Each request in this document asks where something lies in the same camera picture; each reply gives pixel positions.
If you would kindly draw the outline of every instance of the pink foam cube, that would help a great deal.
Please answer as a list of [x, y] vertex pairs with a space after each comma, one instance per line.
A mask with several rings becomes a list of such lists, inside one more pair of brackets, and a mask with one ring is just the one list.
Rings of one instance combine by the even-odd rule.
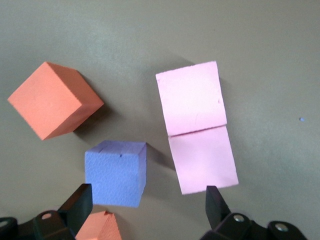
[[156, 74], [168, 136], [227, 124], [215, 61]]
[[169, 144], [182, 194], [239, 183], [226, 126], [171, 136]]

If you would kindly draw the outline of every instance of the pink block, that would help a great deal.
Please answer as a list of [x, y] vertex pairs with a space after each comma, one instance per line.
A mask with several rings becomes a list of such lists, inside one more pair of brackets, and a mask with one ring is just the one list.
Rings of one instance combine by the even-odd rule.
[[172, 136], [169, 144], [182, 194], [239, 183], [226, 126]]
[[227, 124], [215, 61], [156, 74], [168, 136]]

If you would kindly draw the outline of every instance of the orange cube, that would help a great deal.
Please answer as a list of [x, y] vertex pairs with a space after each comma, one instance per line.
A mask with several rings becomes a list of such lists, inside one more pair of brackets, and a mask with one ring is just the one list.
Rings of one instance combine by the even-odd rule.
[[41, 140], [73, 132], [104, 103], [72, 68], [44, 62], [8, 98]]
[[90, 214], [75, 239], [122, 240], [115, 215], [107, 211]]

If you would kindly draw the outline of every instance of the blue foam cube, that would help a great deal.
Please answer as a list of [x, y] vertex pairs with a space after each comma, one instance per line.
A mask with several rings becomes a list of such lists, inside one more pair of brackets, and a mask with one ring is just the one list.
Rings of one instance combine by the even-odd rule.
[[103, 141], [85, 152], [85, 182], [93, 204], [139, 206], [146, 186], [145, 142]]

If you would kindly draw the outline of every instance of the foam block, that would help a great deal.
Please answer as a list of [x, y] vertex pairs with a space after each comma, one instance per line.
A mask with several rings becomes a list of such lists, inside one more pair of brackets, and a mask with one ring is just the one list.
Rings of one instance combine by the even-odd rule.
[[169, 144], [182, 194], [239, 183], [226, 126], [172, 136]]
[[90, 214], [75, 239], [122, 240], [115, 215], [107, 211]]
[[156, 74], [168, 136], [227, 124], [215, 61]]
[[41, 140], [73, 132], [104, 103], [80, 73], [44, 62], [8, 98]]
[[85, 152], [85, 182], [99, 205], [138, 207], [146, 186], [145, 142], [103, 141]]

